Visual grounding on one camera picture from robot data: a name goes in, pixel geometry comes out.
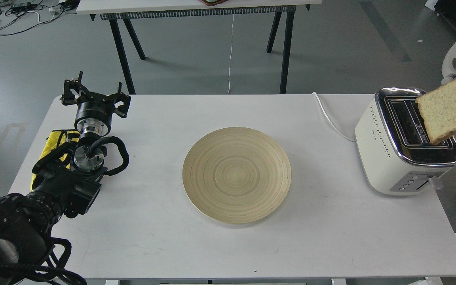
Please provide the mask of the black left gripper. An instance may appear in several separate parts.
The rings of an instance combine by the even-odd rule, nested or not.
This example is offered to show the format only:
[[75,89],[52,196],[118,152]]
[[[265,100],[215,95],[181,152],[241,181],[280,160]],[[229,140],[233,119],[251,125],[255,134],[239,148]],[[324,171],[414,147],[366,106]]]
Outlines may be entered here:
[[79,133],[94,132],[108,135],[112,129],[112,115],[127,118],[131,96],[122,92],[122,83],[118,83],[117,92],[108,96],[89,95],[89,90],[82,84],[83,72],[71,80],[65,80],[62,105],[78,105],[74,127]]

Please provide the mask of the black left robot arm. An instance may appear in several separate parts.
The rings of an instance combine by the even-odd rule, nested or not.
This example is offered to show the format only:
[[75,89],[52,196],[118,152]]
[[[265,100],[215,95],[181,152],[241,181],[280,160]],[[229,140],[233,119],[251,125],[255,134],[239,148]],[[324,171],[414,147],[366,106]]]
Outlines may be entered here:
[[55,147],[33,166],[35,178],[27,195],[0,197],[0,285],[24,279],[58,285],[85,285],[66,270],[71,243],[52,236],[63,216],[75,218],[90,209],[101,179],[125,170],[129,154],[124,142],[109,136],[112,116],[127,117],[131,97],[118,91],[104,95],[82,85],[83,73],[65,80],[63,105],[78,107],[73,134],[65,130]]

